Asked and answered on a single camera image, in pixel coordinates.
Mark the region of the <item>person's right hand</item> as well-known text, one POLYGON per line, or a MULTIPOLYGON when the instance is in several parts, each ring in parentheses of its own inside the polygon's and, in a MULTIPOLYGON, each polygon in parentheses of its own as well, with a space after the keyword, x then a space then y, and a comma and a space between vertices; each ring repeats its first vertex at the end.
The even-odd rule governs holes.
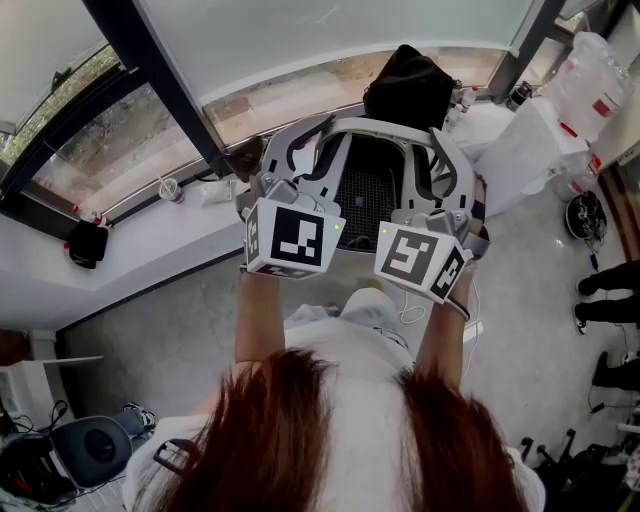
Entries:
POLYGON ((475 175, 474 203, 471 208, 472 220, 470 232, 480 238, 489 239, 489 233, 485 227, 486 218, 486 182, 480 175, 475 175))

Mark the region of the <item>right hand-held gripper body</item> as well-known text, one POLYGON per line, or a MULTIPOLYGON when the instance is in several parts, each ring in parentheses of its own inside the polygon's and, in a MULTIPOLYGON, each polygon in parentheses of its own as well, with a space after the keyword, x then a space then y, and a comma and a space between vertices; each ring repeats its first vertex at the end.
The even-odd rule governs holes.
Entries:
POLYGON ((463 210, 418 213, 401 224, 380 224, 374 272, 400 288, 442 304, 473 260, 487 252, 486 233, 470 231, 463 210))

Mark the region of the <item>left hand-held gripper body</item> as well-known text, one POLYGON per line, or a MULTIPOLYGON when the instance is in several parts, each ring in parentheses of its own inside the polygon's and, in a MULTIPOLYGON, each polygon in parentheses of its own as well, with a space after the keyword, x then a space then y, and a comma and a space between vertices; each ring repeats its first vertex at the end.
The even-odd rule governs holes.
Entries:
POLYGON ((328 270, 346 220, 330 213, 319 198, 260 172, 236 198, 236 206, 245 224, 244 272, 310 278, 328 270))

